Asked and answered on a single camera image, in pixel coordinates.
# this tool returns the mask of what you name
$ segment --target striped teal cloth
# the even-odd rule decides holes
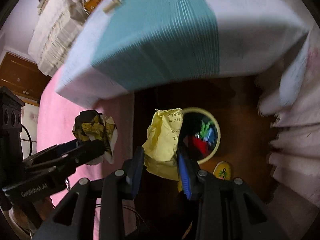
[[[204,0],[124,0],[92,66],[128,91],[217,75],[215,14]]]

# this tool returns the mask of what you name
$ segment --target dark brown floor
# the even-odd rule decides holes
[[[147,139],[147,128],[157,109],[200,107],[211,112],[221,129],[221,142],[214,157],[201,165],[213,172],[219,161],[232,165],[233,177],[241,177],[263,200],[268,201],[276,182],[270,177],[272,166],[266,164],[268,142],[275,138],[270,128],[274,117],[260,117],[257,102],[261,91],[254,77],[188,81],[143,90],[135,94],[133,146]],[[135,200],[137,211],[156,226],[177,212],[177,183],[144,170]]]

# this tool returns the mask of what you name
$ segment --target metal screw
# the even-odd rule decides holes
[[[236,183],[237,185],[242,185],[243,180],[240,179],[240,178],[235,178],[235,179],[233,180],[233,182]]]
[[[87,183],[88,183],[88,179],[87,178],[82,178],[82,179],[79,180],[79,184],[80,185],[85,185]]]
[[[198,171],[198,175],[201,176],[201,177],[204,177],[204,176],[207,176],[208,172],[205,171],[205,170],[199,170]]]
[[[123,170],[117,170],[117,171],[115,171],[115,175],[117,177],[120,177],[120,176],[124,175],[124,171]]]

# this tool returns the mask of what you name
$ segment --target yellow slipper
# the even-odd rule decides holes
[[[213,175],[218,179],[231,180],[231,166],[227,162],[219,162],[214,168]]]

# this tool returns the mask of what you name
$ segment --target pink fabric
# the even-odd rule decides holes
[[[40,101],[39,120],[37,128],[37,152],[52,145],[65,143],[75,139],[72,128],[75,117],[85,109],[68,101],[54,92],[55,85],[62,71],[61,67],[45,88]],[[121,168],[124,160],[132,158],[134,95],[129,94],[112,100],[100,100],[96,110],[107,116],[112,116],[118,129],[118,140],[115,145],[115,163],[107,161],[95,166],[82,165],[76,173],[69,177],[73,186],[81,178],[91,181],[106,177],[113,171]],[[66,190],[53,195],[52,202],[57,205],[67,193]],[[99,211],[96,212],[95,221],[99,220]],[[134,214],[124,212],[126,232],[135,228]],[[95,238],[98,236],[98,224],[95,224]]]

